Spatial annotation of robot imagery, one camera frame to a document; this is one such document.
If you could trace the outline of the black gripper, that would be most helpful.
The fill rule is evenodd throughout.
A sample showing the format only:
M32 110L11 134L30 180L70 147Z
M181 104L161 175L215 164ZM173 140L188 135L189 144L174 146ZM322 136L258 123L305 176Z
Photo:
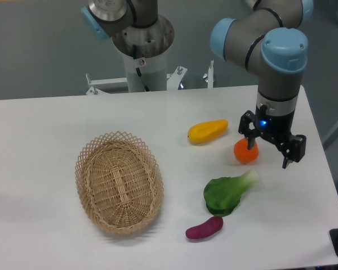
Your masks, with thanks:
M290 163L298 163L306 150L306 136L291 133L294 112L292 101L257 101L255 114L248 110L241 116L238 132L244 135L248 149L254 147L257 137L276 145L286 169Z

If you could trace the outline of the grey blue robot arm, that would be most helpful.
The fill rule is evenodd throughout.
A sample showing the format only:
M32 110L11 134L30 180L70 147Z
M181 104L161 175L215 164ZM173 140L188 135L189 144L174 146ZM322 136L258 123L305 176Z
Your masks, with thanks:
M211 51L259 79L255 112L243 114L239 133L252 148L257 137L282 153L283 166L305 155L306 137L291 133L308 62L308 39L299 26L312 1L254 1L245 20L220 20L210 35ZM122 54L130 92L166 91L166 53L175 32L158 13L157 1L89 1L81 10L97 39L111 39Z

